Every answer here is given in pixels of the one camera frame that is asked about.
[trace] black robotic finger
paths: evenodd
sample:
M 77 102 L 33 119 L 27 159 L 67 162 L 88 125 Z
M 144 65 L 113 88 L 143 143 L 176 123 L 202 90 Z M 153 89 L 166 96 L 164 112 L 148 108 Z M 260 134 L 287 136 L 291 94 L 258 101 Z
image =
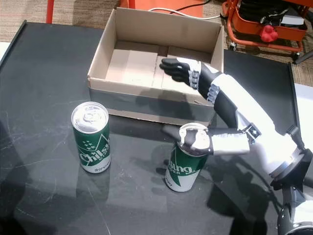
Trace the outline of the black robotic finger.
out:
M 163 70 L 173 70 L 173 71 L 181 71 L 184 73 L 188 73 L 188 70 L 184 69 L 180 65 L 165 65 L 165 64 L 160 64 L 160 68 Z
M 208 83 L 207 80 L 199 79 L 198 86 L 199 86 L 199 88 L 202 88 L 203 90 L 209 91 L 209 88 L 210 88 L 211 84 Z
M 190 70 L 189 64 L 179 62 L 177 59 L 173 58 L 164 58 L 162 59 L 162 64 L 166 66 L 175 66 L 175 67 L 181 67 L 183 70 Z
M 188 81 L 188 74 L 177 70 L 164 70 L 164 72 L 171 77 L 180 77 L 181 82 Z
M 164 58 L 164 59 L 162 59 L 162 64 L 169 65 L 169 66 L 175 66 L 175 65 L 180 64 L 180 62 L 174 58 Z
M 185 79 L 179 76 L 172 76 L 172 79 L 176 82 L 185 82 Z
M 179 127 L 174 125 L 164 125 L 162 132 L 172 137 L 175 141 L 180 141 Z
M 207 88 L 199 86 L 198 92 L 204 99 L 207 99 L 207 94 L 208 94 Z
M 191 147 L 192 144 L 194 142 L 196 142 L 196 134 L 197 134 L 197 132 L 198 132 L 198 130 L 194 130 L 194 129 L 187 130 L 187 134 L 186 134 L 185 139 L 184 139 L 184 141 L 185 141 L 184 144 L 187 145 L 188 147 Z

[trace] white cable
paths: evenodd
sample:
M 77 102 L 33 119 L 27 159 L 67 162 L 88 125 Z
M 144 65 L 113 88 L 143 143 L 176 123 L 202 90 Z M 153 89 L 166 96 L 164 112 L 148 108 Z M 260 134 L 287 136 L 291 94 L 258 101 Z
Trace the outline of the white cable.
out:
M 163 11 L 175 12 L 175 13 L 177 13 L 177 14 L 179 14 L 179 15 L 187 16 L 187 17 L 190 17 L 190 18 L 193 18 L 193 19 L 198 19 L 198 20 L 211 20 L 211 19 L 215 19 L 215 18 L 220 17 L 220 16 L 213 16 L 213 17 L 208 17 L 208 18 L 195 17 L 195 16 L 190 16 L 190 15 L 184 14 L 184 13 L 182 13 L 182 12 L 175 11 L 175 10 L 168 9 L 168 8 L 163 8 L 163 7 L 151 8 L 151 9 L 148 10 L 148 11 L 155 11 L 155 10 L 163 10 Z

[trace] orange table leg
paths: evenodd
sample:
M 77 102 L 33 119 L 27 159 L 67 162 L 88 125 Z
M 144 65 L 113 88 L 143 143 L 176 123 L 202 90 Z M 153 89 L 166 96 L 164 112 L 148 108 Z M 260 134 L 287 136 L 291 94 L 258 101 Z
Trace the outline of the orange table leg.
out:
M 50 24 L 50 23 L 52 24 L 53 5 L 54 5 L 54 0 L 48 0 L 47 15 L 46 15 L 46 20 L 45 20 L 47 24 Z
M 129 0 L 129 8 L 136 9 L 135 0 Z

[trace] robotic hand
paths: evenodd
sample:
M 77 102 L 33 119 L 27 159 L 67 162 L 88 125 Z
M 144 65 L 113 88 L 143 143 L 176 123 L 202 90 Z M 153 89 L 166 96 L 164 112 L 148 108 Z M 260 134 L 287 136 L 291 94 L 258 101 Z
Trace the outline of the robotic hand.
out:
M 271 118 L 233 77 L 200 61 L 163 59 L 160 67 L 175 81 L 198 90 L 203 98 L 214 104 L 215 111 L 228 127 L 237 129 L 235 136 L 226 133 L 218 138 L 208 132 L 211 140 L 208 154 L 245 153 L 247 147 L 243 141 L 256 151 L 263 169 L 273 178 L 274 189 L 283 191 L 284 206 L 278 217 L 279 235 L 313 234 L 313 201 L 306 200 L 302 192 L 312 153 L 304 148 L 297 135 L 298 129 L 292 127 L 284 135 L 277 133 Z M 188 135 L 184 138 L 185 144 L 193 145 L 190 140 L 195 138 Z M 241 144 L 232 145 L 238 138 Z

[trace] orange machine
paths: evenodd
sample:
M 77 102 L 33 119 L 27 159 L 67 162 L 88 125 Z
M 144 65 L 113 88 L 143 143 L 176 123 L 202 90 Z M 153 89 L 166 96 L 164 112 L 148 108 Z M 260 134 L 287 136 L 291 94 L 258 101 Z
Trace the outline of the orange machine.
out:
M 277 33 L 278 38 L 286 39 L 286 40 L 292 40 L 297 41 L 298 47 L 288 47 L 288 46 L 281 46 L 277 44 L 272 43 L 258 43 L 253 41 L 247 41 L 247 40 L 240 40 L 235 37 L 232 29 L 231 23 L 233 23 L 233 26 L 236 31 L 246 34 L 254 34 L 254 35 L 260 35 L 262 30 L 264 30 L 264 25 L 252 22 L 252 21 L 246 21 L 243 18 L 240 17 L 239 11 L 238 11 L 238 4 L 239 0 L 227 0 L 222 4 L 222 11 L 223 16 L 228 17 L 227 19 L 227 30 L 228 34 L 232 40 L 232 43 L 230 44 L 230 49 L 235 50 L 237 44 L 245 45 L 245 46 L 255 46 L 255 47 L 268 47 L 273 49 L 279 49 L 279 50 L 287 50 L 292 52 L 297 52 L 296 55 L 298 56 L 300 51 L 302 51 L 302 39 L 304 35 L 306 34 L 306 30 L 301 29 L 295 29 L 295 28 L 288 28 L 288 27 L 282 27 L 282 26 L 274 26 L 275 33 Z M 310 6 L 313 6 L 312 0 L 287 0 L 289 2 L 297 3 L 299 5 L 302 5 L 300 7 L 300 15 L 302 17 L 305 17 L 306 13 L 309 10 Z

